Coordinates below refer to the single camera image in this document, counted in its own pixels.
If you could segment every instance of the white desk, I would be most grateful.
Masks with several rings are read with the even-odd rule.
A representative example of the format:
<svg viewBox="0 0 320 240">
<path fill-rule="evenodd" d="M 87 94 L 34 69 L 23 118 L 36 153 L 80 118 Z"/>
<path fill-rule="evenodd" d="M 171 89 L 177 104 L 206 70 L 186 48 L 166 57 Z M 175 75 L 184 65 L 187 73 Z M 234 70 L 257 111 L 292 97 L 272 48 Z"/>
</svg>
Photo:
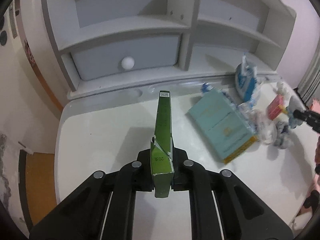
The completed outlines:
<svg viewBox="0 0 320 240">
<path fill-rule="evenodd" d="M 228 87 L 222 85 L 226 81 L 214 82 L 216 87 Z M 55 182 L 58 203 L 94 171 L 117 171 L 134 161 L 139 151 L 150 147 L 158 91 L 167 89 L 172 92 L 172 135 L 175 147 L 186 150 L 189 159 L 202 164 L 207 170 L 233 171 L 289 224 L 304 202 L 314 177 L 317 133 L 303 124 L 292 131 L 294 147 L 278 150 L 273 146 L 255 143 L 231 163 L 223 165 L 186 115 L 199 100 L 200 93 L 194 92 L 199 91 L 201 83 L 166 83 L 141 90 L 114 91 L 78 99 L 68 105 L 60 122 L 56 145 Z M 273 91 L 275 86 L 275 83 L 263 85 L 257 108 L 266 109 L 276 95 Z M 229 93 L 236 97 L 235 89 L 229 89 Z M 123 105 L 125 100 L 130 104 Z M 172 191 L 167 199 L 156 199 L 154 193 L 137 192 L 133 239 L 168 237 L 191 239 L 188 192 Z"/>
</svg>

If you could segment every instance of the drawer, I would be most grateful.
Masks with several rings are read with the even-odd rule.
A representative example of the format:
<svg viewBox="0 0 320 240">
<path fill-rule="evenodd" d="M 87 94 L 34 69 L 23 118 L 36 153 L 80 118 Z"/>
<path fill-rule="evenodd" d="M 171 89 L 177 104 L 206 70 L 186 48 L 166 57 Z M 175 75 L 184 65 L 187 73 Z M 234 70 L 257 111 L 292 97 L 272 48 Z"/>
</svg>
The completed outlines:
<svg viewBox="0 0 320 240">
<path fill-rule="evenodd" d="M 91 80 L 124 71 L 171 66 L 178 59 L 180 35 L 161 35 L 118 41 L 71 52 L 82 80 Z M 125 70 L 121 61 L 134 59 L 134 66 Z"/>
</svg>

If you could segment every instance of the barcode label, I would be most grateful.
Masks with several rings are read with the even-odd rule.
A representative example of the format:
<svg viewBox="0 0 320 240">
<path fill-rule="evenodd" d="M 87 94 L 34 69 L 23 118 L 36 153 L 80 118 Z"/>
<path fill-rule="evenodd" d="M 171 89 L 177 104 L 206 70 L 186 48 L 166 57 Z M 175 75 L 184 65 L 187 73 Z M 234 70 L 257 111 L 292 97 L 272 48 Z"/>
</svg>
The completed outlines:
<svg viewBox="0 0 320 240">
<path fill-rule="evenodd" d="M 165 93 L 165 92 L 160 92 L 160 96 L 161 97 L 165 97 L 165 98 L 169 98 L 170 94 L 169 93 Z"/>
</svg>

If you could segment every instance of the white shelf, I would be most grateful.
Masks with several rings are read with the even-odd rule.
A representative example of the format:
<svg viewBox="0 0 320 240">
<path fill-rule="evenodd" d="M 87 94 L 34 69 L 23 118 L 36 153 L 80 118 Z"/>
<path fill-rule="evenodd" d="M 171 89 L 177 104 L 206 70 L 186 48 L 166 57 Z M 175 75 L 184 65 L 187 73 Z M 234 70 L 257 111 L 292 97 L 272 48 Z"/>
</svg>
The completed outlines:
<svg viewBox="0 0 320 240">
<path fill-rule="evenodd" d="M 243 52 L 234 49 L 194 46 L 188 71 L 169 66 L 129 71 L 95 80 L 80 81 L 78 89 L 70 92 L 68 98 L 76 99 L 111 90 L 157 82 L 232 75 L 235 73 L 236 67 L 241 63 L 242 55 Z M 276 71 L 254 55 L 250 53 L 246 53 L 246 55 L 250 61 L 257 64 L 258 74 L 276 74 Z"/>
<path fill-rule="evenodd" d="M 274 41 L 272 41 L 271 39 L 269 39 L 267 36 L 263 35 L 262 33 L 259 33 L 257 31 L 254 31 L 246 26 L 240 25 L 240 24 L 236 24 L 227 20 L 223 20 L 220 18 L 216 18 L 216 17 L 211 17 L 205 14 L 199 14 L 198 16 L 198 24 L 201 25 L 210 25 L 210 26 L 224 26 L 224 27 L 228 27 L 238 33 L 244 34 L 245 36 L 248 36 L 254 40 L 257 41 L 262 41 L 264 43 L 279 47 L 280 46 L 275 43 Z"/>
<path fill-rule="evenodd" d="M 102 23 L 92 24 L 79 28 L 75 35 L 71 36 L 61 46 L 59 51 L 68 52 L 79 44 L 118 34 L 127 37 L 133 34 L 153 34 L 153 33 L 183 33 L 188 26 L 174 21 L 167 15 L 141 15 L 117 18 Z"/>
</svg>

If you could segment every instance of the desk surface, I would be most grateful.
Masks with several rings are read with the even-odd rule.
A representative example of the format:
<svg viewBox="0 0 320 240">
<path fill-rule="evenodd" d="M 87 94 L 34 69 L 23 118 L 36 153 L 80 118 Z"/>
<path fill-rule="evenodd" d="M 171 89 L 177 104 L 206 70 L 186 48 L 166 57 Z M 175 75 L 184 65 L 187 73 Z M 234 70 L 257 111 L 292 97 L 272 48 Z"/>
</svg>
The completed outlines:
<svg viewBox="0 0 320 240">
<path fill-rule="evenodd" d="M 258 109 L 265 110 L 274 99 L 275 86 L 275 83 L 262 86 L 256 106 Z M 235 89 L 230 88 L 229 93 L 236 98 Z M 200 99 L 200 93 L 182 96 L 172 94 L 172 136 L 175 147 L 186 150 L 189 159 L 207 170 L 233 171 L 289 224 L 304 202 L 315 174 L 314 155 L 318 134 L 303 124 L 292 131 L 293 147 L 279 150 L 255 143 L 241 156 L 224 165 L 186 115 Z M 58 203 L 94 171 L 117 171 L 134 161 L 139 151 L 150 147 L 157 103 L 158 100 L 153 99 L 78 114 L 61 121 L 55 156 Z M 278 118 L 287 119 L 285 115 Z M 188 193 L 172 191 L 169 198 L 156 199 L 154 193 L 137 192 L 133 239 L 164 239 L 168 236 L 172 239 L 191 239 Z"/>
</svg>

